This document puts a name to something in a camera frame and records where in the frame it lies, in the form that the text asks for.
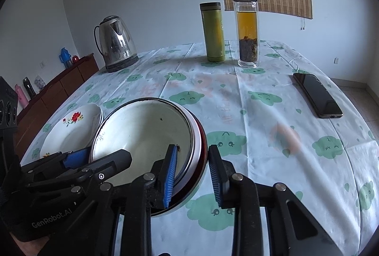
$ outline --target kettle base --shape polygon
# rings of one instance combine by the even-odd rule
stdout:
[[[138,55],[136,54],[135,56],[129,57],[123,61],[117,62],[116,64],[105,66],[105,68],[107,69],[107,72],[116,72],[133,65],[137,61],[138,61]]]

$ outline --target phone screen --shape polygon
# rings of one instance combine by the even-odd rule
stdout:
[[[303,86],[313,101],[317,109],[316,111],[321,115],[342,115],[342,111],[337,102],[334,101],[333,97],[315,75],[294,73],[293,76],[297,79],[299,84]]]

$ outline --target pink bottle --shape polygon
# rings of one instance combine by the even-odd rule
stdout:
[[[17,84],[14,87],[14,90],[17,93],[18,101],[20,101],[22,108],[25,109],[25,107],[29,104],[28,98],[25,96],[24,92],[22,91],[22,88],[19,87]]]

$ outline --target floor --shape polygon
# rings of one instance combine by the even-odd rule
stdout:
[[[379,105],[363,88],[339,86],[362,115],[379,144]]]

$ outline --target white tablecloth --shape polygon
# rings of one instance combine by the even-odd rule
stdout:
[[[193,112],[208,143],[217,144],[236,171],[261,184],[285,183],[344,255],[356,255],[379,224],[379,147],[373,134],[344,93],[297,51],[261,41],[259,68],[242,69],[237,43],[225,42],[223,63],[207,62],[203,44],[188,44],[141,53],[119,72],[96,73],[50,118],[22,165],[42,157],[46,136],[70,110],[96,103],[107,116],[129,100],[161,97]],[[317,118],[291,76],[296,71],[317,75],[343,117]],[[192,200],[152,218],[154,255],[231,255],[234,212],[217,214],[206,171]]]

